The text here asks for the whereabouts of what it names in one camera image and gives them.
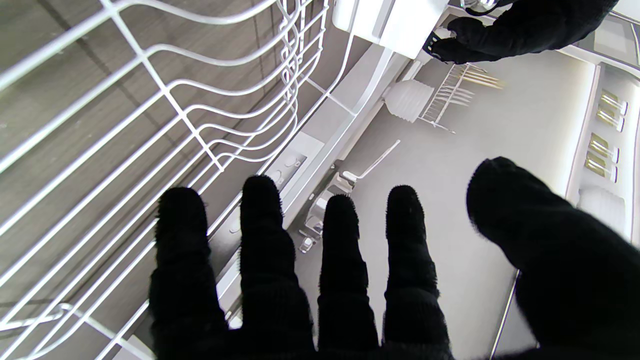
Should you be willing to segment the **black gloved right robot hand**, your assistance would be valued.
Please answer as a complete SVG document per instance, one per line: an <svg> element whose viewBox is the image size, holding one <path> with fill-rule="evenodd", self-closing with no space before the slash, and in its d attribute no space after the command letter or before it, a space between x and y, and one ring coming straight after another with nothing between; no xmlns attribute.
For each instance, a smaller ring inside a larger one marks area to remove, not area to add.
<svg viewBox="0 0 640 360"><path fill-rule="evenodd" d="M516 269L515 296L537 346L504 360L637 360L640 255L635 246L505 157L485 159L468 183L470 222ZM150 278L158 360L451 360L425 213L410 186L387 198L389 274L382 340L368 296L359 221L332 196L323 221L318 338L295 273L271 178L247 178L240 203L242 326L218 303L201 196L172 187L158 200L157 266Z"/></svg>

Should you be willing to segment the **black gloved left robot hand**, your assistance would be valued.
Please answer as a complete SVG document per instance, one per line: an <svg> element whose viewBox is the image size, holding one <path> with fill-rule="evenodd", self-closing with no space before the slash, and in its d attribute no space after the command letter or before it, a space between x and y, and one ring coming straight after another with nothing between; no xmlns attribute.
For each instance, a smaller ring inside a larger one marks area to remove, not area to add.
<svg viewBox="0 0 640 360"><path fill-rule="evenodd" d="M444 63L496 62L555 51L594 32L615 0L462 0L467 16L451 20L451 37L434 32L423 50Z"/></svg>

